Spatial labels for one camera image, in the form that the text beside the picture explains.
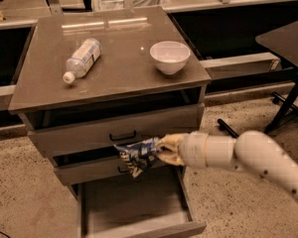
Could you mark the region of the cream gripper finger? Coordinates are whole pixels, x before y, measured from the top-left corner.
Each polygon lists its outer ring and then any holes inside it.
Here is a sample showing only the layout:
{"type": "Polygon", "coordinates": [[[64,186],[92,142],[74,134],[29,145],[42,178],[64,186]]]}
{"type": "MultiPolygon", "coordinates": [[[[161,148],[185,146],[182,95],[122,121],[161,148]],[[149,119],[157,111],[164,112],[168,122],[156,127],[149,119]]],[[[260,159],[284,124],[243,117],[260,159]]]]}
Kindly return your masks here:
{"type": "Polygon", "coordinates": [[[163,151],[157,154],[160,161],[172,165],[172,166],[182,166],[184,164],[183,160],[177,153],[163,151]]]}
{"type": "Polygon", "coordinates": [[[184,137],[184,134],[168,134],[159,139],[156,146],[168,150],[177,150],[184,137]]]}

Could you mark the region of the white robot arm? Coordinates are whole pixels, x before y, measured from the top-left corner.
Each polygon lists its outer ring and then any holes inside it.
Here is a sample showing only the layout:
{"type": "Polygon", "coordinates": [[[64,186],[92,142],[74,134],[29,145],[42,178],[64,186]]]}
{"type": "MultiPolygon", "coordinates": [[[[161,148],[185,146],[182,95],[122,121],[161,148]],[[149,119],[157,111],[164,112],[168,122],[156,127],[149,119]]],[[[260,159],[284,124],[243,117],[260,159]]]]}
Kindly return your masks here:
{"type": "Polygon", "coordinates": [[[158,158],[196,169],[247,171],[280,185],[298,202],[298,164],[269,136],[246,131],[236,139],[203,132],[170,134],[156,143],[158,158]]]}

